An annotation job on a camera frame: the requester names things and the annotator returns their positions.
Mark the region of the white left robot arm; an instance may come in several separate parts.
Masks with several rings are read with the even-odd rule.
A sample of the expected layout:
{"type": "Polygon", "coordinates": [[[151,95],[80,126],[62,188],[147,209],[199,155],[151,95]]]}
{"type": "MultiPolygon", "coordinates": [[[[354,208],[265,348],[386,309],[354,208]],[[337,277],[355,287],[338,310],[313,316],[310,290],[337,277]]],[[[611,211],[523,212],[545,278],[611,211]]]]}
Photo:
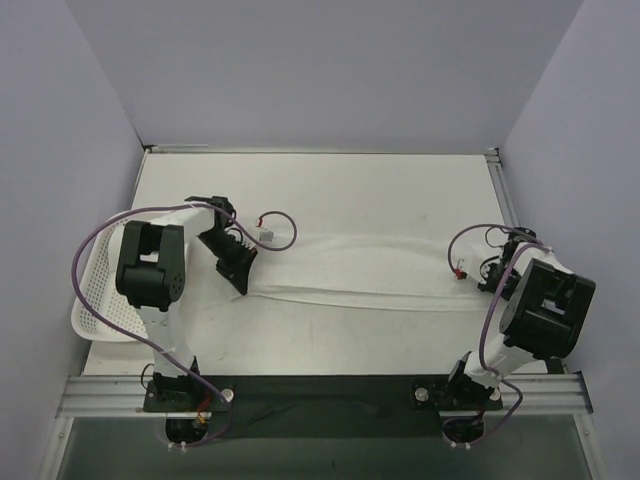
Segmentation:
{"type": "Polygon", "coordinates": [[[195,409],[204,391],[180,314],[189,244],[201,242],[217,259],[218,273],[242,295],[257,256],[255,247],[227,232],[235,217],[227,198],[191,196],[186,202],[164,216],[124,225],[115,276],[116,290],[141,318],[154,351],[153,390],[181,412],[195,409]]]}

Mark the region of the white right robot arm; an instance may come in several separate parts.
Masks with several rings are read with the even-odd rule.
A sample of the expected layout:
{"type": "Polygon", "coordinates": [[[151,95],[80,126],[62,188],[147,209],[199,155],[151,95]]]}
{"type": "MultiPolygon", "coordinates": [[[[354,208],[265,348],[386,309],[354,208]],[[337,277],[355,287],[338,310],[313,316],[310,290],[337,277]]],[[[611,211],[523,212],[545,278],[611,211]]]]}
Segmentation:
{"type": "Polygon", "coordinates": [[[596,283],[563,266],[533,230],[472,225],[450,241],[447,262],[457,279],[471,278],[480,291],[492,295],[479,346],[457,361],[443,385],[452,408],[483,405],[516,370],[536,361],[564,359],[573,351],[596,283]],[[476,229],[506,235],[497,257],[484,258],[478,249],[454,252],[456,241],[476,229]]]}

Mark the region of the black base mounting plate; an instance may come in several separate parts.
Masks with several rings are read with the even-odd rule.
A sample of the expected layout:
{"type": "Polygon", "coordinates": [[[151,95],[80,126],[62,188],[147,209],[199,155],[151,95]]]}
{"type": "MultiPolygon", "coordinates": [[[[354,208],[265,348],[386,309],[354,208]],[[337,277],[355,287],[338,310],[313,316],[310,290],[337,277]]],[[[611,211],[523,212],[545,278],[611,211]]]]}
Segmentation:
{"type": "Polygon", "coordinates": [[[503,403],[444,375],[222,376],[221,393],[187,380],[169,388],[153,378],[142,410],[165,416],[169,440],[478,439],[484,415],[503,403]]]}

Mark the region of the aluminium front rail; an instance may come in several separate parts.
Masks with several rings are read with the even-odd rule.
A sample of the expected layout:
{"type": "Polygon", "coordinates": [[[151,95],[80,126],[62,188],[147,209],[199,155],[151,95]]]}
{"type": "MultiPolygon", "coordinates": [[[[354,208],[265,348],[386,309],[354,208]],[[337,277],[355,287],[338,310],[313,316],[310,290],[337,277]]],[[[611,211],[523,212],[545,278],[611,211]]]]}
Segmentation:
{"type": "MultiPolygon", "coordinates": [[[[374,398],[405,402],[414,400],[414,388],[400,376],[384,377],[393,384],[387,388],[380,377],[364,376],[372,392],[356,385],[356,376],[248,376],[231,377],[235,403],[251,396],[268,395],[284,399],[309,401],[339,400],[343,397],[371,403],[374,398]]],[[[518,399],[523,401],[516,412],[522,415],[591,414],[593,406],[586,383],[580,374],[516,374],[500,387],[502,405],[509,409],[518,399]]],[[[79,376],[67,380],[56,415],[60,418],[124,418],[144,415],[146,394],[134,376],[79,376]]]]}

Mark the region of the white perforated plastic basket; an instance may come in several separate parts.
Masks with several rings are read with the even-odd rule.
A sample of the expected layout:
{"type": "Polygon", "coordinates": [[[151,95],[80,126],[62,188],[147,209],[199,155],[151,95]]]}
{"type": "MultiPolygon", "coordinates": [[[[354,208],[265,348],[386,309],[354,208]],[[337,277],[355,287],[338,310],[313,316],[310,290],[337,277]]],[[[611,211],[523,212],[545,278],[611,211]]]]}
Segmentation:
{"type": "MultiPolygon", "coordinates": [[[[109,242],[115,231],[121,232],[121,226],[131,220],[148,221],[154,213],[139,213],[121,219],[102,230],[89,245],[91,251],[87,264],[79,281],[81,292],[88,303],[107,320],[115,325],[146,338],[146,330],[136,310],[120,295],[115,287],[115,272],[109,264],[109,242]]],[[[131,338],[110,328],[96,319],[78,300],[75,299],[71,312],[71,326],[75,333],[89,341],[130,342],[131,338]]]]}

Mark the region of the white towel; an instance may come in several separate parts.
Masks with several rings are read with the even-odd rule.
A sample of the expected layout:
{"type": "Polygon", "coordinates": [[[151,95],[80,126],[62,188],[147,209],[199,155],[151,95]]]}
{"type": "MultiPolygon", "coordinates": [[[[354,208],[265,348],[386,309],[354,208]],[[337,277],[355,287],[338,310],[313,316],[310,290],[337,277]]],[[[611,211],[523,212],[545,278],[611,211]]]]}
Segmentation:
{"type": "Polygon", "coordinates": [[[407,237],[311,235],[284,252],[262,250],[241,295],[193,243],[187,294],[212,305],[251,298],[317,306],[406,312],[482,312],[489,297],[449,270],[442,241],[407,237]]]}

